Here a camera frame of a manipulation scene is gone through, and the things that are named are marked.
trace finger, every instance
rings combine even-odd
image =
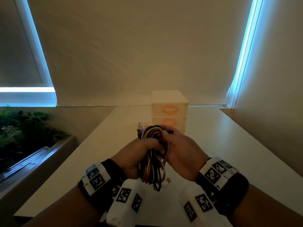
[[[173,145],[176,145],[178,142],[178,136],[167,133],[166,130],[162,131],[163,138],[170,142]]]
[[[149,149],[156,149],[156,150],[160,150],[160,151],[164,150],[163,146],[159,143],[159,141],[157,139],[153,139],[153,138],[142,139],[141,145],[146,150],[149,150]]]
[[[182,133],[178,129],[176,129],[176,128],[172,127],[172,126],[162,125],[162,124],[160,126],[162,127],[163,130],[173,131],[174,135],[182,135]]]

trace hand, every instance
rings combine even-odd
[[[164,151],[163,146],[159,144],[157,139],[141,140],[136,138],[115,154],[111,160],[124,171],[127,178],[137,179],[139,178],[139,163],[149,149]]]
[[[198,144],[190,137],[183,135],[176,128],[160,125],[163,128],[162,135],[170,143],[167,162],[181,177],[196,181],[199,170],[209,159]]]

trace drawer handle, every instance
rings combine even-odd
[[[166,106],[162,107],[161,111],[164,114],[172,115],[172,114],[178,113],[179,112],[179,108],[177,108],[176,106],[173,106],[173,105],[166,105]]]
[[[167,118],[167,119],[163,119],[161,121],[161,124],[175,127],[178,125],[178,122],[172,118]]]

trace white table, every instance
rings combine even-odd
[[[116,107],[15,216],[34,217],[62,197],[94,162],[110,158],[136,138],[138,122],[150,124],[150,106]],[[303,215],[303,178],[217,107],[189,107],[185,134],[209,156],[220,156],[239,169],[250,183]],[[147,198],[140,207],[144,215],[139,217],[138,225],[187,225],[178,195],[191,182],[177,175],[169,165],[166,170],[172,180],[168,186],[156,192],[146,185]]]

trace bundle of cables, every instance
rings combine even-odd
[[[137,131],[138,138],[154,138],[157,139],[160,143],[165,143],[166,145],[164,146],[167,146],[167,150],[164,156],[160,151],[157,151],[155,149],[148,150],[144,159],[139,164],[140,177],[142,182],[153,184],[154,190],[160,191],[161,183],[165,179],[165,163],[169,152],[169,142],[166,143],[164,140],[162,140],[163,130],[159,125],[143,128],[141,123],[139,123]]]

